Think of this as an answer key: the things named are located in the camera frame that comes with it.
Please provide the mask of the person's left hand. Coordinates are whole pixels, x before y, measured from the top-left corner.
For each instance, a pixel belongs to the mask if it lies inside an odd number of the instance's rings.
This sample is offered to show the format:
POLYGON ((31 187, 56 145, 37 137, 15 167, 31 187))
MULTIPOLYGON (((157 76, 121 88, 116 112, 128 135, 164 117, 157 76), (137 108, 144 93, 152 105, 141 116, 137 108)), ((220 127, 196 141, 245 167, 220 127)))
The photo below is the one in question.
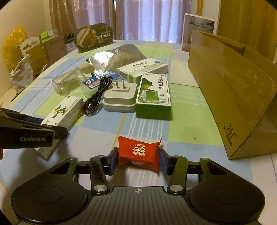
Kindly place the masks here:
POLYGON ((3 149, 0 149, 0 160, 3 159, 3 149))

